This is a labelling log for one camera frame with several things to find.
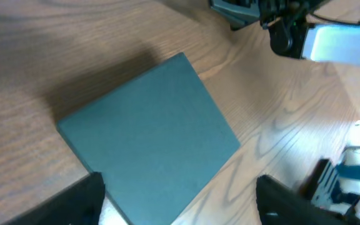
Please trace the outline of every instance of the gray metal part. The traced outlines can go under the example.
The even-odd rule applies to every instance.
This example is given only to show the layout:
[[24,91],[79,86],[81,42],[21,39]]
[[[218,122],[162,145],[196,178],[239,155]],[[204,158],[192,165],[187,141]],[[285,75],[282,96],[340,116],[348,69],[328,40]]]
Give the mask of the gray metal part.
[[302,56],[360,66],[360,26],[316,25],[307,32]]
[[329,209],[333,203],[331,199],[331,193],[339,179],[336,168],[329,161],[321,174],[319,182],[317,184],[316,192],[311,199],[311,203],[314,206]]
[[211,0],[211,9],[224,16],[234,28],[241,29],[259,20],[259,6],[252,3],[251,7],[230,4],[223,0]]

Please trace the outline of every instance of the black object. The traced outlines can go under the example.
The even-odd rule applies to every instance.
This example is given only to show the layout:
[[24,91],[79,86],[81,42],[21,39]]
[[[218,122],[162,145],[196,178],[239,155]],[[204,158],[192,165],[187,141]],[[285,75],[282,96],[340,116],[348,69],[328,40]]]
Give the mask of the black object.
[[333,203],[332,193],[338,182],[336,168],[328,159],[322,159],[316,166],[305,191],[305,198],[316,207],[329,209]]
[[329,0],[211,0],[211,8],[223,15],[232,30],[260,21],[268,29],[273,52],[302,58],[306,33],[314,24],[306,16]]
[[256,203],[262,225],[347,224],[331,213],[314,207],[268,175],[256,181]]
[[93,172],[8,225],[98,225],[105,197],[101,173]]
[[347,203],[350,205],[356,205],[360,200],[360,194],[355,193],[344,193],[341,189],[341,184],[339,181],[336,181],[336,185],[331,193],[331,199],[334,204]]
[[345,215],[327,211],[332,195],[340,191],[339,176],[328,159],[322,159],[311,176],[304,197],[291,192],[271,176],[256,181],[256,202],[262,225],[360,225],[354,204]]

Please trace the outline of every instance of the dark green square block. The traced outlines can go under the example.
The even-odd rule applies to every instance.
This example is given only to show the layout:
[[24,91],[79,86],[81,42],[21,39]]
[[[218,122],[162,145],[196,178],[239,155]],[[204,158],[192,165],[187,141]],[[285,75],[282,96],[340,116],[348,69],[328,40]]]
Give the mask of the dark green square block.
[[134,224],[173,222],[239,147],[183,53],[57,126]]

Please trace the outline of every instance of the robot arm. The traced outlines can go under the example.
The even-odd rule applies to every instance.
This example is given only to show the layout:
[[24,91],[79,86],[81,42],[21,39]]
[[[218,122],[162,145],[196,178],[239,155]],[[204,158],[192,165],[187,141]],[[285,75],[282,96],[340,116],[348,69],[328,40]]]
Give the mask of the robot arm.
[[360,66],[360,23],[306,21],[308,14],[327,2],[329,0],[211,0],[211,8],[229,21],[232,30],[259,21],[262,28],[269,31],[271,49],[277,55]]

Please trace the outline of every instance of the wood grain surface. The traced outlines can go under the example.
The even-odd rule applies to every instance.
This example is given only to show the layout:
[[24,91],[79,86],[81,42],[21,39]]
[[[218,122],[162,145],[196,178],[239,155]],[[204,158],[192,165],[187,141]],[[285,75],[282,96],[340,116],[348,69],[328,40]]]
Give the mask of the wood grain surface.
[[2,0],[0,223],[87,174],[58,119],[178,52],[242,147],[174,224],[260,224],[256,176],[296,189],[337,158],[356,119],[337,67],[274,55],[258,24],[231,32],[205,0]]

